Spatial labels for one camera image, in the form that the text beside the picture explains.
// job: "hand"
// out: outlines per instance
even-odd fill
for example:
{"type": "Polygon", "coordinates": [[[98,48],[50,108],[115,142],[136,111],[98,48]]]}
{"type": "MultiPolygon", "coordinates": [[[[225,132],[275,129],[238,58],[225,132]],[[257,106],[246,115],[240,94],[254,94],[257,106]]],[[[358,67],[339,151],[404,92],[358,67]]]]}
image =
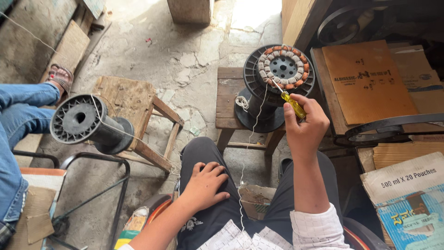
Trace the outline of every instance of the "hand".
{"type": "Polygon", "coordinates": [[[194,165],[190,181],[179,197],[187,201],[193,214],[230,197],[228,192],[216,194],[222,183],[228,179],[228,174],[222,173],[224,170],[224,166],[214,161],[206,165],[202,162],[194,165]]]}
{"type": "Polygon", "coordinates": [[[307,113],[305,122],[298,124],[291,105],[284,104],[285,129],[291,155],[293,160],[313,161],[317,159],[317,148],[330,121],[316,100],[297,94],[291,94],[290,98],[297,101],[307,113]]]}

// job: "person's right hand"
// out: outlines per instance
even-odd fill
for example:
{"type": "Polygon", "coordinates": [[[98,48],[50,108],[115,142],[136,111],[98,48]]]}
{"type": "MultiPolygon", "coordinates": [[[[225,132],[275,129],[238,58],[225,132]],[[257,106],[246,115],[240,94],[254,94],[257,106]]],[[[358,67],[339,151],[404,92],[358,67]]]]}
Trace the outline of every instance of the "person's right hand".
{"type": "Polygon", "coordinates": [[[298,124],[290,103],[284,104],[285,129],[291,155],[294,161],[313,161],[317,159],[317,148],[330,121],[316,100],[297,94],[291,94],[290,98],[307,113],[305,122],[298,124]]]}

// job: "screwdriver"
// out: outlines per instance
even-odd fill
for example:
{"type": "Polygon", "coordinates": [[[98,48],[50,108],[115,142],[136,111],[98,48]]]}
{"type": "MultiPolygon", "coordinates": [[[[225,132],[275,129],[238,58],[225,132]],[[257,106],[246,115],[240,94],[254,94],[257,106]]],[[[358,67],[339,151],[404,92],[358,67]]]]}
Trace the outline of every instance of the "screwdriver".
{"type": "Polygon", "coordinates": [[[305,113],[305,111],[299,106],[299,104],[290,98],[290,95],[288,94],[287,91],[283,91],[278,84],[271,79],[274,83],[274,85],[276,86],[276,88],[278,88],[281,91],[281,97],[282,99],[284,99],[286,102],[290,103],[290,105],[293,107],[294,112],[296,113],[297,117],[299,117],[301,120],[304,119],[307,115],[307,113],[305,113]]]}

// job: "concrete floor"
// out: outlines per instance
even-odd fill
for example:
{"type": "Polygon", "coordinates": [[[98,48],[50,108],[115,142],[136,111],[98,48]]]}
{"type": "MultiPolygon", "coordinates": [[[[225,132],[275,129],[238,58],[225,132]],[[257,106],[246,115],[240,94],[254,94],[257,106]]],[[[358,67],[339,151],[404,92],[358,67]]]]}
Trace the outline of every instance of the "concrete floor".
{"type": "MultiPolygon", "coordinates": [[[[212,25],[173,24],[166,0],[107,0],[113,21],[108,32],[89,56],[73,85],[72,94],[90,93],[99,76],[109,75],[146,80],[157,89],[158,97],[186,122],[178,134],[171,160],[180,166],[179,152],[199,136],[216,141],[216,89],[218,67],[242,67],[258,46],[282,43],[280,0],[218,0],[212,25]],[[264,16],[262,6],[267,6],[264,16]],[[151,38],[153,43],[145,42],[151,38]]],[[[166,118],[150,119],[144,140],[159,152],[167,145],[171,123],[166,118]]],[[[232,140],[248,142],[250,131],[237,131],[232,140]]],[[[265,134],[254,134],[252,143],[264,143],[265,134]]],[[[45,135],[40,152],[61,161],[77,152],[97,153],[88,144],[61,145],[45,135]]],[[[256,185],[277,187],[278,162],[290,157],[284,137],[266,167],[259,150],[226,149],[224,158],[239,183],[242,163],[243,180],[256,185]]],[[[42,161],[34,160],[39,166],[42,161]]],[[[120,216],[119,229],[141,203],[154,194],[171,193],[178,176],[137,162],[130,162],[131,178],[120,216]]],[[[67,211],[123,176],[124,167],[97,160],[79,160],[67,172],[56,215],[67,211]]],[[[119,187],[111,190],[70,216],[70,227],[62,236],[68,243],[89,249],[108,249],[112,218],[119,187]]],[[[53,244],[56,249],[63,249],[53,244]]]]}

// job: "forearm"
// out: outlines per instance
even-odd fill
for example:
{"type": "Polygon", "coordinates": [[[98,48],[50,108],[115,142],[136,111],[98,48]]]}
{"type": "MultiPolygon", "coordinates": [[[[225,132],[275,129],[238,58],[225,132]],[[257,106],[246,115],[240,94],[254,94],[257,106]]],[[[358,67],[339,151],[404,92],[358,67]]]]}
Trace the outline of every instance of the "forearm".
{"type": "Polygon", "coordinates": [[[165,250],[194,213],[184,199],[179,198],[131,240],[129,245],[134,250],[165,250]]]}
{"type": "Polygon", "coordinates": [[[317,156],[300,157],[293,154],[294,161],[294,210],[298,212],[320,214],[330,208],[324,180],[317,156]]]}

